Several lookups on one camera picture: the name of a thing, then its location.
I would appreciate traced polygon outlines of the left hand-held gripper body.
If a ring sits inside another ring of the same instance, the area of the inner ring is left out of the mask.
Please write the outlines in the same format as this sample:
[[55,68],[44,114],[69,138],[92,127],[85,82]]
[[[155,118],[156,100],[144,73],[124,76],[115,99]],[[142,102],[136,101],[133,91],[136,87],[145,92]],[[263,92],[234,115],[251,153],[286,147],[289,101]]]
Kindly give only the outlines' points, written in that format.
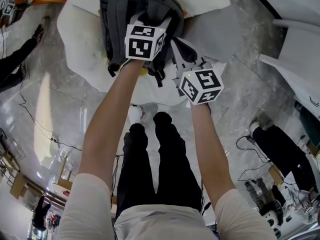
[[125,58],[153,60],[162,50],[166,30],[166,21],[156,27],[144,25],[141,21],[128,24],[124,40]]

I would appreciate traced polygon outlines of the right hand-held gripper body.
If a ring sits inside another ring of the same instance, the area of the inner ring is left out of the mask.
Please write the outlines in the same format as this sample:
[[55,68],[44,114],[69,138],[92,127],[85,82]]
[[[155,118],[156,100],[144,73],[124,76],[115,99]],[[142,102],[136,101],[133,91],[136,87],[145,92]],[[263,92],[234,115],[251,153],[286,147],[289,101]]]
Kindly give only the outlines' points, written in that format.
[[195,106],[216,100],[224,89],[218,68],[209,61],[183,71],[173,82],[179,95]]

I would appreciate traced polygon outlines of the black backpack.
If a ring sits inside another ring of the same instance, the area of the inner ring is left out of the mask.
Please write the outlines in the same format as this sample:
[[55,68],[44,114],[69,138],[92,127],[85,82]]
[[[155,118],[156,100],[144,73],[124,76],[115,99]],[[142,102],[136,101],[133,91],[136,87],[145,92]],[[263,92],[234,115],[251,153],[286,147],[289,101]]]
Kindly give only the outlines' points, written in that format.
[[100,21],[108,72],[115,77],[126,59],[125,36],[132,17],[146,27],[159,27],[171,18],[163,38],[163,48],[151,61],[146,62],[148,74],[155,77],[158,87],[165,79],[165,64],[173,57],[170,41],[180,37],[184,26],[184,12],[176,0],[100,0]]

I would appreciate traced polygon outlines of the white round beanbag chair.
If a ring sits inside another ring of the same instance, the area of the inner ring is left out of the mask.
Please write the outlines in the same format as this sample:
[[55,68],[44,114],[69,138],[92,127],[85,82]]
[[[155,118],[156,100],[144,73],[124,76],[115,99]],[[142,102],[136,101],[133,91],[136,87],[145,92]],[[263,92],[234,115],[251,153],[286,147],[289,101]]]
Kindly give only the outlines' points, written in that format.
[[[186,12],[183,39],[202,50],[220,73],[240,47],[241,28],[230,0],[177,0]],[[99,16],[100,0],[67,0],[57,28],[65,48],[67,66],[100,92],[107,92],[114,78],[107,70]],[[138,78],[132,103],[175,106],[184,100],[174,84],[176,67],[169,61],[163,86],[148,74]]]

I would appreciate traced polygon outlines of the person's right forearm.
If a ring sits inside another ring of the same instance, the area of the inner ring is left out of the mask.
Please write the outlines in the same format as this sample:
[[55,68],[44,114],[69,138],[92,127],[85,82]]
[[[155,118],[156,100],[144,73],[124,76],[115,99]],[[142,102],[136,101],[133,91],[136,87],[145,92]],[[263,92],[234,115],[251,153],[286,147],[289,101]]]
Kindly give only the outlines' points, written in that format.
[[192,105],[191,117],[200,174],[211,204],[215,206],[235,185],[209,107],[205,104]]

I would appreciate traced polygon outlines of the person's left forearm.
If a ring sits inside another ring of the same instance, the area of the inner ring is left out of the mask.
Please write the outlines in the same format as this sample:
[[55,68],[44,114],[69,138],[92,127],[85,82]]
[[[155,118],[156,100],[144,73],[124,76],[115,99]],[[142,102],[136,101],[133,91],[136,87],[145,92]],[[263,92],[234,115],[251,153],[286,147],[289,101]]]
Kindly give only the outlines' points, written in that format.
[[133,60],[119,72],[86,130],[79,174],[91,174],[112,187],[113,166],[133,91],[145,62]]

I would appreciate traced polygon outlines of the person's left white shoe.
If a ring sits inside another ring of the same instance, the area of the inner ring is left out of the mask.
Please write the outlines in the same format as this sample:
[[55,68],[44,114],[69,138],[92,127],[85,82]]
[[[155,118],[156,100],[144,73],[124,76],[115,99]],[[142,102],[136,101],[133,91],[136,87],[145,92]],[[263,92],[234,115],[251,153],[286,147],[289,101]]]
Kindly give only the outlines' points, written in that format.
[[128,109],[127,117],[131,125],[140,124],[144,117],[144,112],[139,105],[131,105]]

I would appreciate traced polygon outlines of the white cabinet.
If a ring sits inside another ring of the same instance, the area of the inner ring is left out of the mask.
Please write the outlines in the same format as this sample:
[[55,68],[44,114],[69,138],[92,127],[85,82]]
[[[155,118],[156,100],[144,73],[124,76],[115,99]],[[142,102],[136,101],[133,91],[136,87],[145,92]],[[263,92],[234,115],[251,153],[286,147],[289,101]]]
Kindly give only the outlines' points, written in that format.
[[320,121],[320,27],[292,20],[273,20],[287,28],[278,58],[260,54],[258,59],[273,66],[295,93],[295,99]]

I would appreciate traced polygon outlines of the cardboard box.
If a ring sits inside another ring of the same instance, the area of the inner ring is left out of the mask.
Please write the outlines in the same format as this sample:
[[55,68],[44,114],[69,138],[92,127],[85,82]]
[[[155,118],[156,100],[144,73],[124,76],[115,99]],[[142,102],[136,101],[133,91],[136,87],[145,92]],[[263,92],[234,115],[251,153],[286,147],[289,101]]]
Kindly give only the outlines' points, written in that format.
[[279,169],[275,165],[271,165],[268,169],[275,185],[281,185],[284,183],[284,178]]

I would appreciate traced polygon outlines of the dark green container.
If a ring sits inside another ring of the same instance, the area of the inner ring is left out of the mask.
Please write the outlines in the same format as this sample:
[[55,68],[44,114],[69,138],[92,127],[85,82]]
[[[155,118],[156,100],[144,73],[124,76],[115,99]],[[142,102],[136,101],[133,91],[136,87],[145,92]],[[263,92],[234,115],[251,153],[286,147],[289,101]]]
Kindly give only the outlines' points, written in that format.
[[299,119],[313,145],[320,149],[320,121],[304,106],[300,107]]

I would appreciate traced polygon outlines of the person's white t-shirt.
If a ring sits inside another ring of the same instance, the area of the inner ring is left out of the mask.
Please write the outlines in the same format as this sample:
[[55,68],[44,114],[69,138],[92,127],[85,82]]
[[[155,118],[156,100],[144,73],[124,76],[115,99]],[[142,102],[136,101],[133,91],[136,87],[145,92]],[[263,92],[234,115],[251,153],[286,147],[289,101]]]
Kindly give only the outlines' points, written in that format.
[[57,240],[277,240],[269,223],[237,189],[215,206],[218,235],[200,213],[175,205],[137,205],[112,222],[110,190],[95,175],[78,174],[60,220]]

